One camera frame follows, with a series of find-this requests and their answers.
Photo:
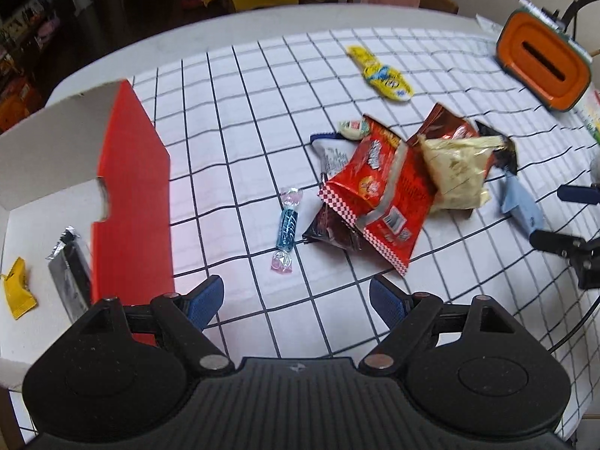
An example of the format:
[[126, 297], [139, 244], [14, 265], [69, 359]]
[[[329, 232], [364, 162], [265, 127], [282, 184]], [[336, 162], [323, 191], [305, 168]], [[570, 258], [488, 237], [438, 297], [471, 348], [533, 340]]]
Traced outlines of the light blue snack packet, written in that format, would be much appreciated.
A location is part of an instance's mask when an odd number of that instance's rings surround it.
[[542, 209], [519, 178], [509, 171], [504, 173], [500, 209], [504, 215], [514, 218], [526, 238], [544, 228]]

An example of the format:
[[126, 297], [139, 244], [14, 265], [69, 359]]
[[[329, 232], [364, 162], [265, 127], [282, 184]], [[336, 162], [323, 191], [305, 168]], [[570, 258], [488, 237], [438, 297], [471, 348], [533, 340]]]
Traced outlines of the dark brown snack packet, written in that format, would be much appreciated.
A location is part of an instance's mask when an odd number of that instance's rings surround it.
[[347, 251], [359, 252], [363, 247], [359, 232], [351, 228], [333, 208], [326, 204], [321, 205], [302, 237], [307, 241], [324, 242]]

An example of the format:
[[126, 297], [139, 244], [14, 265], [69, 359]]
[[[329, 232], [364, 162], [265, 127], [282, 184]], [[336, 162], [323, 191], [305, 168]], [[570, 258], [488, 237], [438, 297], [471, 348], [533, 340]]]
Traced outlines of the cream snack packet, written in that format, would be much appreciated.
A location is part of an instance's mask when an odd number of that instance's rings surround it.
[[499, 136], [461, 139], [427, 139], [418, 136], [427, 171], [437, 188], [432, 209], [471, 210], [485, 204], [490, 195], [484, 186], [493, 152], [502, 149]]

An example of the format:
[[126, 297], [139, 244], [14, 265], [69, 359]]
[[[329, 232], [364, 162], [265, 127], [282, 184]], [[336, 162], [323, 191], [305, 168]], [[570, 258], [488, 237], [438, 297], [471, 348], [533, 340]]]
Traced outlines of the silver black foil snack bar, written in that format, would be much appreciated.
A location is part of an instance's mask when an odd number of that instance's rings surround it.
[[80, 235], [69, 225], [46, 257], [52, 281], [71, 323], [80, 319], [92, 305], [86, 251]]

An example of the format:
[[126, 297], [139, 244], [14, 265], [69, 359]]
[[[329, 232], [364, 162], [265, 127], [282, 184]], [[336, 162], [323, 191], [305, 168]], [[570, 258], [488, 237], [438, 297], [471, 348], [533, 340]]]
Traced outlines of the large red snack bag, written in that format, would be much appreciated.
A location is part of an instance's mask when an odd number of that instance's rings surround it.
[[404, 275], [437, 188], [420, 150], [368, 115], [369, 133], [318, 197]]

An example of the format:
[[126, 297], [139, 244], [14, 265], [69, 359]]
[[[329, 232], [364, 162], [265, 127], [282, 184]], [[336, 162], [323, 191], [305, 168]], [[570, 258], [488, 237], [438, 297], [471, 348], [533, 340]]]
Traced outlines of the brown red Oreo packet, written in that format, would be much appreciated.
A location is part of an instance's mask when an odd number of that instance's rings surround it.
[[463, 139], [478, 137], [479, 132], [467, 120], [455, 115], [441, 103], [436, 103], [420, 128], [408, 140], [408, 145], [416, 146], [420, 135], [426, 139]]

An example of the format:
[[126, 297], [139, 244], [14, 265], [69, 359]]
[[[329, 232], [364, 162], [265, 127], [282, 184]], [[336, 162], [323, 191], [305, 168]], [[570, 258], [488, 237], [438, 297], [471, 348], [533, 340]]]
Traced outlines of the blue candy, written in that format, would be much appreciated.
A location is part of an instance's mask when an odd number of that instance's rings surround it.
[[270, 268], [280, 274], [292, 271], [292, 251], [295, 246], [298, 207], [302, 197], [302, 191], [297, 188], [291, 188], [280, 195], [283, 209], [277, 228], [276, 251], [270, 262]]

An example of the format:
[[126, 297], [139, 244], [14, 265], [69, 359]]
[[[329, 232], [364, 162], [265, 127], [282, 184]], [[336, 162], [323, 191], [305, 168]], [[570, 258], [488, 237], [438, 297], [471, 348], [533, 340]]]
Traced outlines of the yellow candy packet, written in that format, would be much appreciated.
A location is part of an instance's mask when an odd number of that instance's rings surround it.
[[37, 308], [35, 296], [27, 288], [27, 264], [17, 257], [6, 274], [1, 275], [6, 302], [14, 320]]

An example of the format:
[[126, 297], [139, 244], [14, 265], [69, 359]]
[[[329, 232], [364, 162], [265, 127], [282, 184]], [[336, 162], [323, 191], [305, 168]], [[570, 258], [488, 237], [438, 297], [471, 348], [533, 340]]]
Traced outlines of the white blue snack packet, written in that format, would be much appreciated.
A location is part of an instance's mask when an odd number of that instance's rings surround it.
[[321, 176], [325, 181], [347, 166], [358, 147], [356, 141], [345, 139], [340, 133], [313, 134], [310, 145], [320, 160]]

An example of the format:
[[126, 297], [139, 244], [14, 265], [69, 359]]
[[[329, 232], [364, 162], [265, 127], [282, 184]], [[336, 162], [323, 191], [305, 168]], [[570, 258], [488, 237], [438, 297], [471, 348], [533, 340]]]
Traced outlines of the yellow minion jelly cup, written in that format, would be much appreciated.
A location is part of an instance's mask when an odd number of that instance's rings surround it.
[[346, 53], [360, 69], [366, 83], [381, 96], [398, 103], [411, 100], [414, 95], [413, 87], [400, 71], [381, 63], [366, 48], [349, 46]]

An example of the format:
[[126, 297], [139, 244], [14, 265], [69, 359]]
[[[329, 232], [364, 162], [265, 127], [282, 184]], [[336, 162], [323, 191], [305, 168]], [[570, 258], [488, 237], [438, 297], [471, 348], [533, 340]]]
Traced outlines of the dark purple snack packet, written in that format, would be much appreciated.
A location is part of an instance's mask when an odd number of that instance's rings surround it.
[[500, 147], [493, 150], [493, 165], [516, 176], [518, 173], [518, 154], [513, 139], [481, 121], [476, 120], [475, 123], [480, 136], [501, 139]]

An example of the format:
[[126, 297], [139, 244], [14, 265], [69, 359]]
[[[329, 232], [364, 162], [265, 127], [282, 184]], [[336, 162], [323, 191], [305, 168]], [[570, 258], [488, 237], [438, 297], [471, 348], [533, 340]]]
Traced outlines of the orange tissue box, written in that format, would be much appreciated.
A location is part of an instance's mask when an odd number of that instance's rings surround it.
[[559, 30], [528, 10], [507, 19], [496, 43], [501, 68], [548, 109], [566, 112], [592, 81], [587, 57]]

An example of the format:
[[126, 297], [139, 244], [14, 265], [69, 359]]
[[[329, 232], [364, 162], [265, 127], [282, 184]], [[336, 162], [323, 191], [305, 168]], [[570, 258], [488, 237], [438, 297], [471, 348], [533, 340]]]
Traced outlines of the red white cardboard box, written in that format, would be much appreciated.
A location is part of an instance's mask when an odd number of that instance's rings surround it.
[[131, 84], [113, 81], [38, 111], [1, 136], [1, 267], [17, 259], [37, 307], [1, 311], [1, 385], [70, 325], [48, 255], [66, 228], [87, 245], [90, 294], [144, 305], [174, 288], [170, 156]]

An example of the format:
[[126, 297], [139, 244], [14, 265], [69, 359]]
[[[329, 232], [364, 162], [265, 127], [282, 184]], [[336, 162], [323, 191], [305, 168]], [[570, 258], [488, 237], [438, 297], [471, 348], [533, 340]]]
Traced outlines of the black white grid tablecloth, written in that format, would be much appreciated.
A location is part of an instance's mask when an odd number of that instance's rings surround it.
[[222, 47], [1, 139], [33, 449], [563, 449], [599, 392], [598, 145], [491, 37]]

